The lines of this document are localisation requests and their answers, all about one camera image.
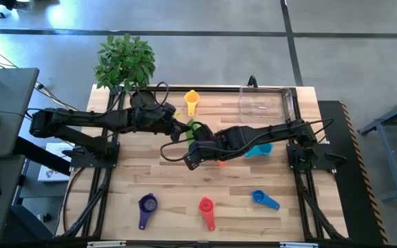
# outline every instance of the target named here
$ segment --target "yellow warning stripe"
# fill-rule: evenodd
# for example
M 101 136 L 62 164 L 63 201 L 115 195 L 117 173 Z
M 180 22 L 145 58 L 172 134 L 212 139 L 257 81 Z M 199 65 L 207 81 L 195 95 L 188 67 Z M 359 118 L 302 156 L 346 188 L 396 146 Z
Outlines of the yellow warning stripe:
M 358 161 L 359 161 L 361 173 L 364 176 L 364 183 L 367 186 L 367 194 L 370 199 L 371 207 L 373 208 L 373 213 L 375 215 L 376 222 L 378 223 L 378 226 L 379 226 L 380 234 L 383 237 L 384 244 L 388 244 L 388 239 L 387 239 L 387 235 L 385 234 L 383 220 L 380 217 L 378 205 L 376 204 L 376 199 L 374 198 L 373 190 L 371 189 L 371 186 L 370 186 L 370 179 L 369 179 L 369 176 L 367 175 L 367 170 L 365 169 L 365 166 L 364 166 L 363 155 L 361 154 L 361 151 L 359 150 L 358 140 L 356 139 L 355 130 L 352 126 L 352 121 L 350 120 L 350 115 L 349 115 L 349 112 L 347 111 L 347 106 L 345 105 L 345 103 L 343 101 L 341 101 L 341 105 L 343 106 L 345 119 L 347 121 L 347 126 L 349 127 L 349 131 L 352 136 L 352 141 L 353 141 L 353 145 L 355 147 L 356 157 L 358 158 Z

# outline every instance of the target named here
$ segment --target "green leaves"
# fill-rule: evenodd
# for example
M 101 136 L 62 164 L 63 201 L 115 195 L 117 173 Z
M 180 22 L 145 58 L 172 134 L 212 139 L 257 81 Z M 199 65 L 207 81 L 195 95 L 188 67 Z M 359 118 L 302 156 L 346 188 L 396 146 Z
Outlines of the green leaves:
M 140 37 L 124 34 L 122 37 L 109 35 L 103 49 L 97 53 L 100 65 L 96 66 L 97 88 L 124 84 L 125 89 L 145 87 L 150 83 L 156 67 L 154 51 L 147 41 Z

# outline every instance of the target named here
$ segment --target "orange object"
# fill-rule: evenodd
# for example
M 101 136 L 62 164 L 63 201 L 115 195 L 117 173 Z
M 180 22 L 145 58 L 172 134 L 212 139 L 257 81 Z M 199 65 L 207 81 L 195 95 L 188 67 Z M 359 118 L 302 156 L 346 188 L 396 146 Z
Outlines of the orange object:
M 217 161 L 217 163 L 218 163 L 218 165 L 219 165 L 221 168 L 226 167 L 226 162 L 224 162 L 224 161 Z
M 185 94 L 185 101 L 187 104 L 187 115 L 194 116 L 196 111 L 196 105 L 200 100 L 200 95 L 195 90 L 190 90 Z
M 203 197 L 200 201 L 200 205 L 198 206 L 200 209 L 203 218 L 205 219 L 207 228 L 210 231 L 215 230 L 215 222 L 214 222 L 214 203 L 211 199 L 207 197 Z

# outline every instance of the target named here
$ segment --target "black mat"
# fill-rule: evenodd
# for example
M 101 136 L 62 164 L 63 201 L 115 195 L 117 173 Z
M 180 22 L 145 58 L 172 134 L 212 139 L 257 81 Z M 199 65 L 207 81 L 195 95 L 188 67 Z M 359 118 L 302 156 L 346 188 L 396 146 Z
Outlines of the black mat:
M 348 126 L 349 117 L 346 117 L 347 113 L 339 101 L 319 101 L 318 105 L 322 118 L 335 119 L 325 130 L 332 144 L 333 153 L 343 155 L 348 160 L 347 164 L 338 168 L 336 184 L 349 237 L 363 244 L 382 245 L 385 231 L 381 227 L 382 221 L 377 218 L 379 213 L 375 207 L 376 203 L 372 203 L 371 200 L 373 197 L 369 193 L 371 188 L 367 187 L 367 179 L 363 175 L 365 169 L 361 169 L 360 166 L 357 145 L 352 139 Z

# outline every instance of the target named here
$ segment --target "metal stand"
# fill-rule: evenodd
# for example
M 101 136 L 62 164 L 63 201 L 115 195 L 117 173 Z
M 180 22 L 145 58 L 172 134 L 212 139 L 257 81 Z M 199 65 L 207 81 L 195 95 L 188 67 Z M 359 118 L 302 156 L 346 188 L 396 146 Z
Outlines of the metal stand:
M 26 156 L 26 158 L 38 164 L 45 165 L 56 172 L 67 176 L 70 175 L 70 162 L 47 152 L 24 138 L 18 137 L 13 149 L 13 154 L 22 154 Z
M 378 132 L 397 188 L 397 165 L 393 156 L 393 149 L 390 147 L 389 141 L 384 132 L 385 125 L 397 125 L 397 106 L 392 111 L 372 121 L 369 125 L 366 125 L 364 128 L 359 129 L 358 133 L 362 136 L 366 136 L 371 131 L 376 130 Z M 397 198 L 397 190 L 385 194 L 382 197 L 382 200 L 388 200 L 393 198 Z

